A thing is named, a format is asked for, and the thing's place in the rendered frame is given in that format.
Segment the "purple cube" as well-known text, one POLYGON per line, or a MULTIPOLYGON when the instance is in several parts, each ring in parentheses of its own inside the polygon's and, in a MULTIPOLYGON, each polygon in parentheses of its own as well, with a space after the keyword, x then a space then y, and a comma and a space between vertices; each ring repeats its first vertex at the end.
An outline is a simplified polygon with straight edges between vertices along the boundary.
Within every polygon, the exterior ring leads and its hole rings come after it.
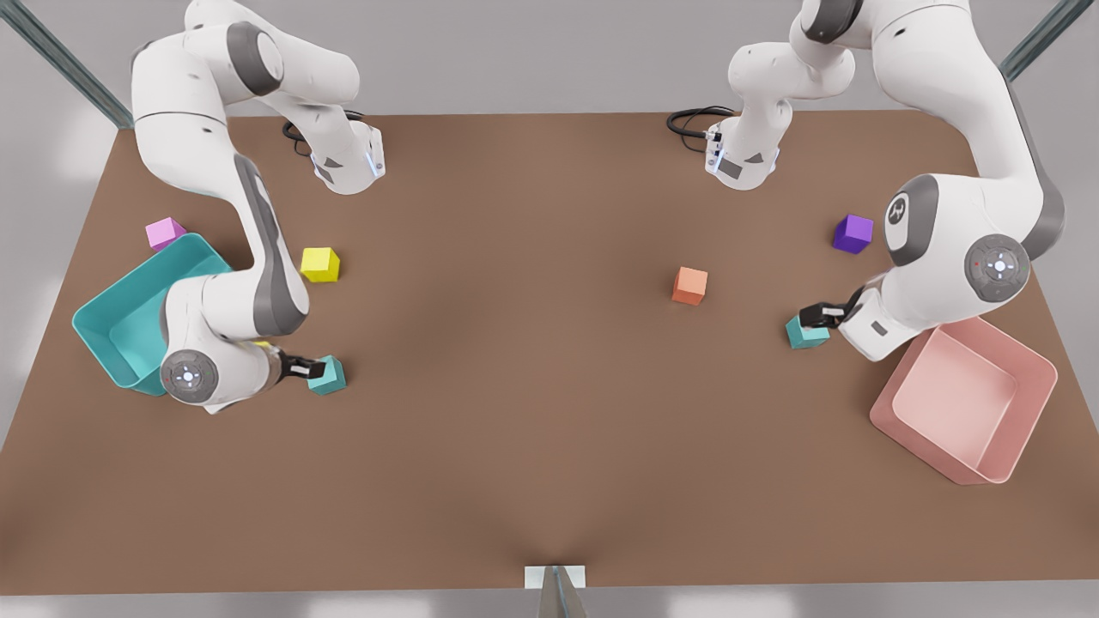
POLYGON ((832 246, 857 255, 866 249, 874 239, 874 220, 866 216, 844 216, 835 227, 835 238, 832 246))

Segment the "orange cube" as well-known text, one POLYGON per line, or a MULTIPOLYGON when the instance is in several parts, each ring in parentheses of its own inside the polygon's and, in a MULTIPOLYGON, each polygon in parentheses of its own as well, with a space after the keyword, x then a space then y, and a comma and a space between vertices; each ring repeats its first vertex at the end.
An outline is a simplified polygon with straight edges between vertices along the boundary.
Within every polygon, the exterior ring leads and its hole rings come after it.
POLYGON ((691 306, 700 305, 707 293, 708 278, 706 271, 679 267, 671 284, 671 300, 691 306))

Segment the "teal blue cube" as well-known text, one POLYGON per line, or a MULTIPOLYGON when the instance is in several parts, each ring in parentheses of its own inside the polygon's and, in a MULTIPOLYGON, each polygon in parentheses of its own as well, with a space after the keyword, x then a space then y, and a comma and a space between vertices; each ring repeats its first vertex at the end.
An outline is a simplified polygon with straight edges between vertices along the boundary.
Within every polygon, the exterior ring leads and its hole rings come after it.
POLYGON ((341 361, 330 354, 321 360, 325 363, 325 371, 318 377, 310 377, 307 380, 309 390, 318 395, 326 395, 330 391, 340 391, 345 388, 347 383, 341 361))
POLYGON ((798 316, 793 316, 792 319, 786 322, 785 329, 790 347, 793 349, 820 347, 820 345, 829 340, 828 328, 804 328, 798 316))

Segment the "teal rectangular bin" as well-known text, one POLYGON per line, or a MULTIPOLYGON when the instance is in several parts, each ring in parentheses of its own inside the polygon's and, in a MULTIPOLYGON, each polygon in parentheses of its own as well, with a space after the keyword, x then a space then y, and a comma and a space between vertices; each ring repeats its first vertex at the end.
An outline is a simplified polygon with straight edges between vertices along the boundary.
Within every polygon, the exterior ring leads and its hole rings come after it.
POLYGON ((73 328, 118 387, 162 396, 160 306, 167 290, 180 279, 227 271, 203 236, 185 234, 78 309, 73 328))

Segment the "silver frame post with foot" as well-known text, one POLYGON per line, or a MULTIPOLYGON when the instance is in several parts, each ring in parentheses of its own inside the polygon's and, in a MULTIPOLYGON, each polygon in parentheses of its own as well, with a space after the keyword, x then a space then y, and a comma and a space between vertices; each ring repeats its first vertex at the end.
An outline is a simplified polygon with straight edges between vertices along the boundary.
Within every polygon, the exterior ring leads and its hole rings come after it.
POLYGON ((588 618, 578 594, 586 587, 585 566, 525 566, 525 588, 539 589, 537 618, 588 618))

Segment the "pink rectangular bin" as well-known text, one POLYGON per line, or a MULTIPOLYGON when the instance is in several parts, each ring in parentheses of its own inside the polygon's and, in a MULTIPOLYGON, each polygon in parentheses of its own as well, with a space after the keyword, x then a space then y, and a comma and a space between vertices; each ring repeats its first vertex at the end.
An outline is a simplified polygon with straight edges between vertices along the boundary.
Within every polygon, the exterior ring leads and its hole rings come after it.
POLYGON ((911 342, 869 419, 959 485, 1009 481, 1059 379, 1054 364, 981 318, 911 342))

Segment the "pink cube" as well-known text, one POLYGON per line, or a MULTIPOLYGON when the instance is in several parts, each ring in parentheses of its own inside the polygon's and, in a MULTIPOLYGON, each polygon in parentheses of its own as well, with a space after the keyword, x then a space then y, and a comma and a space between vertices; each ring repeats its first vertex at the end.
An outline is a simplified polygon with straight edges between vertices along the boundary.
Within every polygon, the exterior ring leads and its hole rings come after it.
POLYGON ((176 222, 173 216, 166 216, 164 219, 149 223, 148 227, 145 227, 145 232, 149 247, 154 251, 164 250, 187 234, 187 230, 179 222, 176 222))

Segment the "yellow cube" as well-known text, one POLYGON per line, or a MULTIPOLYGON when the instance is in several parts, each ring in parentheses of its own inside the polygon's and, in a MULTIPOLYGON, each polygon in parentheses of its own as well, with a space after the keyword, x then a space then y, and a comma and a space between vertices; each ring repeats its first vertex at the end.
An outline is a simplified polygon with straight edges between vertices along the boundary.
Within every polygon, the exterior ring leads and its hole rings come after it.
POLYGON ((308 282, 338 282, 341 260, 332 247, 307 247, 299 272, 308 282))

